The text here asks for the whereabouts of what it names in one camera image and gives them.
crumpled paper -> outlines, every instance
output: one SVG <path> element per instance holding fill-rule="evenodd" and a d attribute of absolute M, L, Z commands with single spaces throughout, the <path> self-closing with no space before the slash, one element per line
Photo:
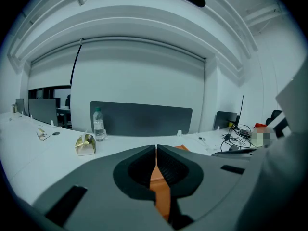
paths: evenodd
<path fill-rule="evenodd" d="M 95 154 L 96 147 L 94 137 L 88 133 L 80 135 L 75 144 L 75 149 L 79 156 Z"/>

black slot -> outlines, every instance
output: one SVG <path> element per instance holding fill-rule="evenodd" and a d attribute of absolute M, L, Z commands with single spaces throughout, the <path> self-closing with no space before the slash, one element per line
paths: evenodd
<path fill-rule="evenodd" d="M 235 173 L 235 174 L 240 174 L 240 175 L 242 175 L 245 171 L 244 168 L 233 167 L 233 166 L 230 166 L 230 165 L 224 165 L 224 166 L 221 167 L 221 169 Z"/>
<path fill-rule="evenodd" d="M 86 191 L 84 187 L 73 186 L 45 216 L 62 227 Z"/>

water bottle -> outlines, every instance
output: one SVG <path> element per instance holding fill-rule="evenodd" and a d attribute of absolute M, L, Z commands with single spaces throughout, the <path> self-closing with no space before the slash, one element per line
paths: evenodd
<path fill-rule="evenodd" d="M 103 114 L 101 112 L 100 107 L 95 108 L 95 112 L 93 114 L 93 124 L 94 124 L 95 140 L 102 141 L 105 137 L 105 134 L 104 134 Z"/>

gray partition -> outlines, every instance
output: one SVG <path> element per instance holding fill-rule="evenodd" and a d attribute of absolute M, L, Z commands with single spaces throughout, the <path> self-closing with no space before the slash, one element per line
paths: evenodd
<path fill-rule="evenodd" d="M 55 99 L 29 99 L 29 112 L 33 119 L 54 125 L 58 125 Z"/>
<path fill-rule="evenodd" d="M 24 112 L 25 115 L 25 103 L 23 98 L 16 98 L 17 111 L 19 113 Z"/>
<path fill-rule="evenodd" d="M 93 132 L 95 107 L 102 110 L 107 134 L 122 136 L 168 136 L 176 135 L 178 130 L 188 133 L 193 112 L 191 108 L 92 101 Z"/>

desk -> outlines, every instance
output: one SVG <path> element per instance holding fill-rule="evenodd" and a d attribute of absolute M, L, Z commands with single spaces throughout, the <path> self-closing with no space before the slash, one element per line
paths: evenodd
<path fill-rule="evenodd" d="M 60 108 L 57 108 L 57 112 L 64 115 L 64 126 L 67 128 L 67 114 L 70 114 L 71 110 L 68 106 L 60 106 Z"/>
<path fill-rule="evenodd" d="M 82 132 L 51 127 L 19 114 L 9 121 L 10 113 L 0 115 L 0 157 L 7 178 L 15 193 L 33 204 L 34 201 L 59 179 L 82 164 L 103 156 L 115 154 L 131 148 L 151 144 L 170 146 L 184 145 L 191 152 L 211 155 L 220 151 L 222 134 L 228 129 L 187 134 L 180 137 L 125 137 L 109 135 L 105 141 L 96 143 L 96 154 L 78 156 L 75 143 Z M 40 126 L 60 132 L 45 141 L 38 139 L 36 130 Z M 206 139 L 203 144 L 199 137 Z"/>

